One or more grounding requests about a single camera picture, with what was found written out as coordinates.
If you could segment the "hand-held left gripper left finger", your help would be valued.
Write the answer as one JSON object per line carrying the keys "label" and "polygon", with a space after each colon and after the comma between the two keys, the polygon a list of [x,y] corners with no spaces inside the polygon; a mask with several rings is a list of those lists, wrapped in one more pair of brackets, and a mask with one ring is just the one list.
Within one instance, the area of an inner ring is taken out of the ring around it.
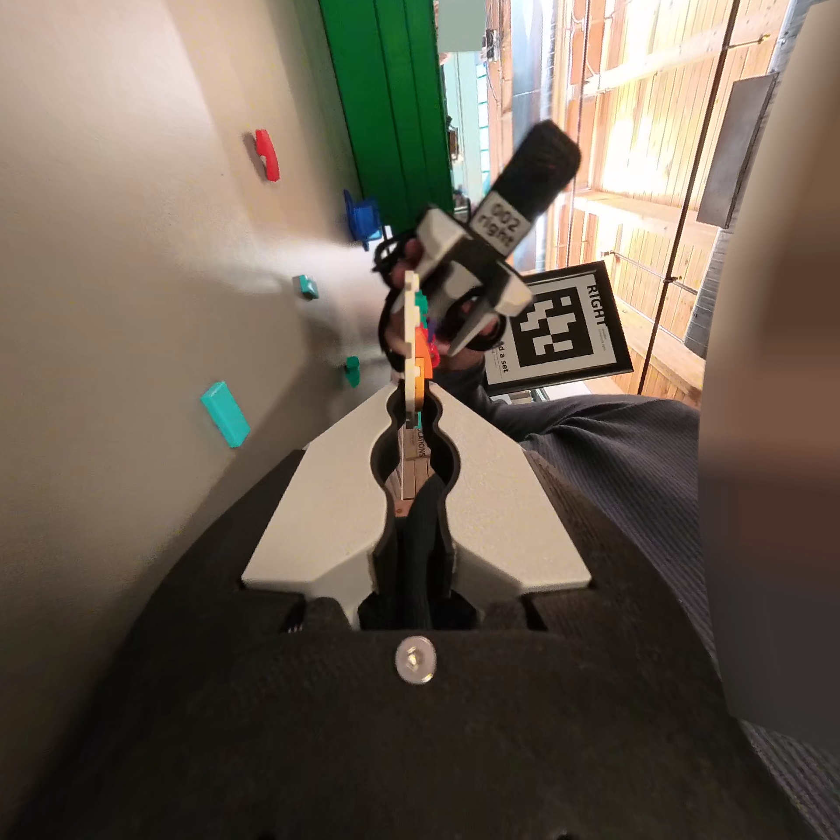
{"label": "hand-held left gripper left finger", "polygon": [[393,383],[383,386],[304,449],[242,574],[246,588],[332,598],[360,628],[389,501],[372,458],[392,426],[388,403],[397,395]]}

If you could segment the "long teal lego tile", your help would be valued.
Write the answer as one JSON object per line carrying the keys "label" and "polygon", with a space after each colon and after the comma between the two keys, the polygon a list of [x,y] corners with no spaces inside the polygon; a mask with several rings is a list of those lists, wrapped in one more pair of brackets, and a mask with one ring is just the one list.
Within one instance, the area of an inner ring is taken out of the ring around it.
{"label": "long teal lego tile", "polygon": [[227,446],[239,448],[251,428],[226,382],[217,381],[210,385],[201,395],[200,402]]}

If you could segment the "white lego model with coloured bricks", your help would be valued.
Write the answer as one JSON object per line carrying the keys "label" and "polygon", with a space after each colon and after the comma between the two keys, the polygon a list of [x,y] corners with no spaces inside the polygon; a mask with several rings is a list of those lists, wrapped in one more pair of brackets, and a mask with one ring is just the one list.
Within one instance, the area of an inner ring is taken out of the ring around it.
{"label": "white lego model with coloured bricks", "polygon": [[422,426],[427,382],[434,376],[434,367],[439,362],[434,349],[434,340],[429,337],[428,301],[421,291],[419,275],[414,270],[405,274],[403,289],[404,341],[404,398],[406,427],[418,429]]}

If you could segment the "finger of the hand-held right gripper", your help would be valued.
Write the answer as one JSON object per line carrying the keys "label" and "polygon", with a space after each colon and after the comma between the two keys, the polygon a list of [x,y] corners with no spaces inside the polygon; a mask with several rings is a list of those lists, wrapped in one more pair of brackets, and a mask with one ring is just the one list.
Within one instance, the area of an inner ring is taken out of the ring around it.
{"label": "finger of the hand-held right gripper", "polygon": [[479,285],[484,246],[462,223],[432,205],[419,219],[415,234],[423,251],[416,273],[426,297],[461,298]]}
{"label": "finger of the hand-held right gripper", "polygon": [[531,302],[529,286],[515,271],[470,288],[449,307],[449,356],[499,347],[509,321]]}

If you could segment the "stack of green storage bins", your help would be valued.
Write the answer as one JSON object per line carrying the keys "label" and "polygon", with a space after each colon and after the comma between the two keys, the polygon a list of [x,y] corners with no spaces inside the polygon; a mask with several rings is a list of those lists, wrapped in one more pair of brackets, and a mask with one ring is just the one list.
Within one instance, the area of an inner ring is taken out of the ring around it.
{"label": "stack of green storage bins", "polygon": [[454,209],[431,1],[320,1],[363,198],[395,234]]}

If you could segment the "person's right hand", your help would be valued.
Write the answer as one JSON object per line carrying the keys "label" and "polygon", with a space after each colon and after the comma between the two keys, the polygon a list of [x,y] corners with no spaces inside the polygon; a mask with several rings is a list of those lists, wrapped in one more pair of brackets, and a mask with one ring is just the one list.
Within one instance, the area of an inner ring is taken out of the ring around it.
{"label": "person's right hand", "polygon": [[[414,270],[424,255],[422,245],[415,239],[406,243],[404,258],[399,260],[391,272],[393,287],[397,289],[397,297],[400,297],[405,285],[405,274],[408,270]],[[408,350],[404,340],[404,315],[401,308],[396,308],[392,303],[388,311],[388,320],[384,327],[384,340],[388,349],[395,354],[406,356]],[[448,344],[439,339],[437,348],[440,353],[440,362],[436,369],[436,377],[440,379],[444,373],[469,371],[476,367],[485,366],[485,354],[479,351],[464,349],[457,354],[448,354]]]}

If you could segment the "dark grey hanging panel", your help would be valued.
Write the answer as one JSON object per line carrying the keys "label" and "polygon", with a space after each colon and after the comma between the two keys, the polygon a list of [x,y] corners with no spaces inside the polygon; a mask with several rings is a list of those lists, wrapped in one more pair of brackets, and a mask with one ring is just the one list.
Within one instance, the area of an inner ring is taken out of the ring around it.
{"label": "dark grey hanging panel", "polygon": [[741,79],[732,85],[697,210],[697,222],[718,228],[729,226],[778,75],[771,72]]}

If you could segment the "black framed marker sign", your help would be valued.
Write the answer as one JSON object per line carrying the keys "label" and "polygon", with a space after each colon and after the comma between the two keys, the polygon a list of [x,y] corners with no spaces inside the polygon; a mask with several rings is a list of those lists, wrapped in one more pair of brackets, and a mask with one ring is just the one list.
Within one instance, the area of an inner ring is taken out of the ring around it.
{"label": "black framed marker sign", "polygon": [[634,372],[606,263],[531,273],[532,301],[486,353],[489,396]]}

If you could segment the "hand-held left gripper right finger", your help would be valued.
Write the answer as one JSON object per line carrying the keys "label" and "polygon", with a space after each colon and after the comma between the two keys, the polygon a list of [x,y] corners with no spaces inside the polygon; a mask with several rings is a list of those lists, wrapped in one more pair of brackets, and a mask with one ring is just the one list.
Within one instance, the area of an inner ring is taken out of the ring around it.
{"label": "hand-held left gripper right finger", "polygon": [[523,596],[583,589],[592,575],[522,447],[439,385],[423,433],[420,627],[468,627]]}

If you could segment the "blue lego piece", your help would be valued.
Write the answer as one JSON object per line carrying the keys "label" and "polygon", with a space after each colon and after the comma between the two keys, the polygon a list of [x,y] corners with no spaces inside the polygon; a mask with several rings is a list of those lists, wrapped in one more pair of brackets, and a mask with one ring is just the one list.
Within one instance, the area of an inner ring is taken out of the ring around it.
{"label": "blue lego piece", "polygon": [[373,197],[355,201],[348,189],[343,189],[346,222],[353,242],[369,251],[371,242],[383,239],[385,225],[377,200]]}

